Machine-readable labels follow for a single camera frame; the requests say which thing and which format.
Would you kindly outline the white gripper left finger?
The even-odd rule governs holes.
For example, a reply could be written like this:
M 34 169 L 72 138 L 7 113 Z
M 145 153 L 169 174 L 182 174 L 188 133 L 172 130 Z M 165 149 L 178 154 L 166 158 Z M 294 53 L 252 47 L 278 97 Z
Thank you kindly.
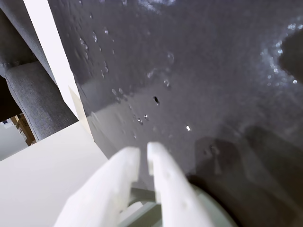
M 139 168 L 140 149 L 121 149 L 68 198 L 55 226 L 116 227 L 120 212 L 128 207 Z

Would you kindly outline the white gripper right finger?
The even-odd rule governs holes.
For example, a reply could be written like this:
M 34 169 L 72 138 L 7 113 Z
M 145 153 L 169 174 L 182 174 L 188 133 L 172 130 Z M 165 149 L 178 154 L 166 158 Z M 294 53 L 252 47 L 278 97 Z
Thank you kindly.
M 147 161 L 164 227 L 214 225 L 181 168 L 161 143 L 147 144 Z

